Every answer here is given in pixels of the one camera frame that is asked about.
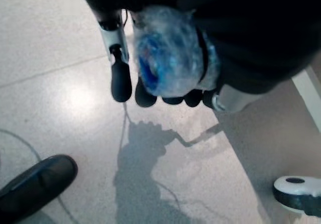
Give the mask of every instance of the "white metal bar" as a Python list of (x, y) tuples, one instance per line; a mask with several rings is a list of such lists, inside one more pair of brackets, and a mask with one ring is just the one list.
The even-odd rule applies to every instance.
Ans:
[(299, 94), (321, 133), (321, 84), (311, 67), (292, 78)]

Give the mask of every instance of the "robotic hand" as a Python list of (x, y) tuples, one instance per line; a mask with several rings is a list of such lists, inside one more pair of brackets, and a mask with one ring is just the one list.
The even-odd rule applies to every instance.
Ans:
[[(193, 12), (198, 30), (206, 32), (220, 60), (220, 74), (213, 77), (215, 89), (190, 89), (185, 96), (163, 98), (169, 104), (203, 103), (215, 110), (240, 111), (271, 91), (280, 82), (299, 73), (320, 47), (321, 14), (317, 0), (87, 0), (100, 24), (112, 65), (111, 91), (116, 101), (127, 101), (132, 92), (128, 51), (120, 9), (133, 16), (145, 7), (161, 5)], [(199, 36), (204, 74), (208, 56)], [(151, 106), (139, 78), (136, 102)]]

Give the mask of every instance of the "black fabric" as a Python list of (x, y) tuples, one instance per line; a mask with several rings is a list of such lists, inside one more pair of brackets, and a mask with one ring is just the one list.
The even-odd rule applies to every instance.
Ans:
[(320, 48), (319, 0), (176, 0), (214, 43), (222, 79), (264, 93), (305, 68)]

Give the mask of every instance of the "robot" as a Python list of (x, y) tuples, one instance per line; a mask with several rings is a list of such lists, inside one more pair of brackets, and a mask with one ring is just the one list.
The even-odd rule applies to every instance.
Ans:
[[(321, 45), (318, 0), (86, 1), (96, 16), (112, 63), (111, 93), (117, 102), (126, 102), (132, 94), (122, 9), (130, 12), (134, 25), (137, 24), (137, 13), (151, 5), (191, 11), (197, 27), (207, 32), (217, 49), (222, 63), (216, 79), (217, 87), (208, 91), (191, 89), (185, 96), (163, 98), (168, 104), (179, 104), (184, 100), (194, 107), (202, 101), (216, 111), (241, 111), (307, 67)], [(206, 73), (207, 55), (202, 47), (202, 38), (199, 44)], [(135, 89), (137, 104), (149, 107), (156, 99), (157, 96), (145, 90), (139, 77)], [(7, 203), (14, 206), (15, 200), (28, 202), (32, 199), (27, 195), (28, 188), (41, 184), (38, 177), (46, 177), (48, 170), (56, 168), (61, 175), (48, 179), (47, 187), (53, 191), (50, 195), (43, 193), (40, 202), (25, 205), (22, 212), (19, 209), (6, 212)], [(33, 214), (67, 188), (76, 175), (77, 165), (70, 157), (56, 156), (41, 161), (0, 191), (1, 221), (14, 223)], [(281, 177), (275, 182), (273, 193), (276, 200), (287, 208), (320, 217), (320, 186), (321, 181), (311, 177)]]

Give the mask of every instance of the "floor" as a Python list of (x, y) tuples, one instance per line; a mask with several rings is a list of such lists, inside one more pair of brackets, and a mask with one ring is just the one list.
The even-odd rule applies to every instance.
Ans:
[(321, 137), (291, 81), (234, 115), (116, 103), (85, 0), (1, 2), (0, 186), (36, 155), (79, 166), (23, 224), (317, 223), (271, 194), (278, 176), (321, 177)]

